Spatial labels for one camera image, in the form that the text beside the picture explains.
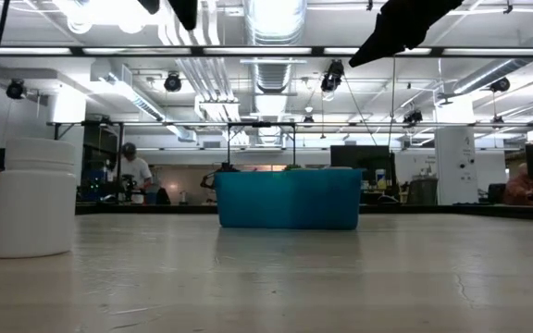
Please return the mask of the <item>grey mesh chair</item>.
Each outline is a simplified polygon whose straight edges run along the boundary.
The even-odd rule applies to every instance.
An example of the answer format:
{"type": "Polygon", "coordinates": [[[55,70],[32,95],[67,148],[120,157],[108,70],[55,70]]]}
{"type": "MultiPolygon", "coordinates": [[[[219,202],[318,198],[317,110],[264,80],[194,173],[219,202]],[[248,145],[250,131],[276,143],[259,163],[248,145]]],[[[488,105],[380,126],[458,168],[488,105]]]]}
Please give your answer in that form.
{"type": "Polygon", "coordinates": [[[436,205],[438,179],[415,179],[409,183],[406,203],[408,205],[436,205]]]}

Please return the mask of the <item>white pill bottle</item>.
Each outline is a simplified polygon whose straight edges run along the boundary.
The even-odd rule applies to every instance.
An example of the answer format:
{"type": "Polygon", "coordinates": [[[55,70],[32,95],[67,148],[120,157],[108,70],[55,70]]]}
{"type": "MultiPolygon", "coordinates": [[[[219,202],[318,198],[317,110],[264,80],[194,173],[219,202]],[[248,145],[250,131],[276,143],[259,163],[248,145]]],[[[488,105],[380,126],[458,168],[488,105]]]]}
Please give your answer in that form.
{"type": "Polygon", "coordinates": [[[16,138],[0,173],[0,258],[67,253],[75,227],[75,147],[16,138]]]}

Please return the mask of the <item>silver round air duct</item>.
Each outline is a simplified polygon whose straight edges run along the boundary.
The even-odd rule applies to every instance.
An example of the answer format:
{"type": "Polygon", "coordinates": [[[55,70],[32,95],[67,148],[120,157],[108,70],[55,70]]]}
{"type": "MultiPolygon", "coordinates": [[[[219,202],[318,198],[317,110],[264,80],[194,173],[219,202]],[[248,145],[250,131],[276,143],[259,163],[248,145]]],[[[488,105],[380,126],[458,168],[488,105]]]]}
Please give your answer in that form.
{"type": "MultiPolygon", "coordinates": [[[[247,43],[290,46],[301,42],[307,0],[243,0],[247,43]]],[[[256,88],[262,93],[282,93],[290,83],[291,65],[253,65],[256,88]]]]}

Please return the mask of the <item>teal plastic basket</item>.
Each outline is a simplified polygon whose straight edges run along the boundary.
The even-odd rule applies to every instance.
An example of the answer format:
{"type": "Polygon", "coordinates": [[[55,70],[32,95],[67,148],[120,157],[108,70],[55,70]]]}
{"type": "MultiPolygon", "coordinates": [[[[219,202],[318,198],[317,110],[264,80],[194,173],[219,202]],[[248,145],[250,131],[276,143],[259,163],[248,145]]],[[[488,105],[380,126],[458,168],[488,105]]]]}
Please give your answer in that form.
{"type": "Polygon", "coordinates": [[[353,230],[362,173],[357,169],[219,172],[217,212],[223,228],[353,230]]]}

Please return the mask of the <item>person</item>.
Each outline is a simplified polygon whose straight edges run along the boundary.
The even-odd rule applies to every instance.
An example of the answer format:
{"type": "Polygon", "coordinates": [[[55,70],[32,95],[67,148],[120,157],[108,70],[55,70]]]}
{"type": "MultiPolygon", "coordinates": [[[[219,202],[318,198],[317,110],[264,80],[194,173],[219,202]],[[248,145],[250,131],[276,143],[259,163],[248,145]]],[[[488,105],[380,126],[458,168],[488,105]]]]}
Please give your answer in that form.
{"type": "Polygon", "coordinates": [[[122,199],[132,204],[144,204],[146,190],[153,183],[150,167],[137,155],[134,143],[124,143],[120,152],[121,157],[115,176],[122,191],[122,199]]]}
{"type": "Polygon", "coordinates": [[[528,175],[526,163],[520,164],[517,174],[506,183],[503,202],[507,205],[533,205],[533,180],[528,175]]]}

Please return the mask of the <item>black aluminium table frame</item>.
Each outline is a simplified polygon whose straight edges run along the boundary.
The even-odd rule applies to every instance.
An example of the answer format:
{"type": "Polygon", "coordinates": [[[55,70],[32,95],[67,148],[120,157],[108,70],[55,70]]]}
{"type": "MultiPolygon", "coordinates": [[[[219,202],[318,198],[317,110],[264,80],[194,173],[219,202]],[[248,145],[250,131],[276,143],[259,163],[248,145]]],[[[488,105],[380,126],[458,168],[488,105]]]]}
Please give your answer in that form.
{"type": "MultiPolygon", "coordinates": [[[[75,209],[77,216],[97,214],[143,214],[143,215],[216,215],[215,205],[172,206],[172,205],[99,205],[82,204],[75,209]]],[[[533,220],[533,207],[507,205],[361,205],[360,215],[465,215],[491,216],[533,220]]]]}

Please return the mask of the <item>black shelving unit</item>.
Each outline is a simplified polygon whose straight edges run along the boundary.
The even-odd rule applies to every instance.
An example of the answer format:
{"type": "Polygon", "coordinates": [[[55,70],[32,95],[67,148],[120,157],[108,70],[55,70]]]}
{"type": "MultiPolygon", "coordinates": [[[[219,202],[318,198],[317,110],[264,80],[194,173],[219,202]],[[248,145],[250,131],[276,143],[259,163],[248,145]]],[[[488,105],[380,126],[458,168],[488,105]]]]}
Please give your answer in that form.
{"type": "MultiPolygon", "coordinates": [[[[84,127],[84,139],[81,157],[76,154],[77,202],[79,204],[117,204],[121,190],[115,171],[121,157],[120,150],[124,143],[125,126],[122,122],[110,120],[84,120],[81,125],[84,127]],[[85,201],[81,196],[82,182],[90,170],[104,170],[107,174],[108,195],[100,201],[85,201]]],[[[54,128],[54,123],[50,122],[49,126],[54,128]]]]}

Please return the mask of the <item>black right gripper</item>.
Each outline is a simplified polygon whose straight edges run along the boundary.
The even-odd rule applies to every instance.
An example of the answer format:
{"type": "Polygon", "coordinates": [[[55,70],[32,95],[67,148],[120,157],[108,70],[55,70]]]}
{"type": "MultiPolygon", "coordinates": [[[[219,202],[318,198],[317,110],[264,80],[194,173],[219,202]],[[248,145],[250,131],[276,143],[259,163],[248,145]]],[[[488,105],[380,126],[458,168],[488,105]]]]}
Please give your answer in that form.
{"type": "Polygon", "coordinates": [[[405,49],[414,49],[429,28],[464,0],[389,0],[377,14],[373,32],[349,60],[352,68],[405,49]]]}

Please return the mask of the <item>white square column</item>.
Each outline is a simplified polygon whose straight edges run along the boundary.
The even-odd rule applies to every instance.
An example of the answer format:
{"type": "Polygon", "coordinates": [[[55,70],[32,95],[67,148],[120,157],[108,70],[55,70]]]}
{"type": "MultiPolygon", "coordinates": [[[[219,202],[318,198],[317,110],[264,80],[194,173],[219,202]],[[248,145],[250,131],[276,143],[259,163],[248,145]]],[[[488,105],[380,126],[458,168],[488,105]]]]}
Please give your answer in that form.
{"type": "Polygon", "coordinates": [[[468,96],[437,105],[435,130],[438,204],[474,204],[478,201],[473,102],[468,96]]]}
{"type": "Polygon", "coordinates": [[[62,86],[50,98],[51,122],[54,123],[55,139],[71,143],[81,157],[84,127],[81,122],[86,115],[86,96],[69,86],[62,86]]]}

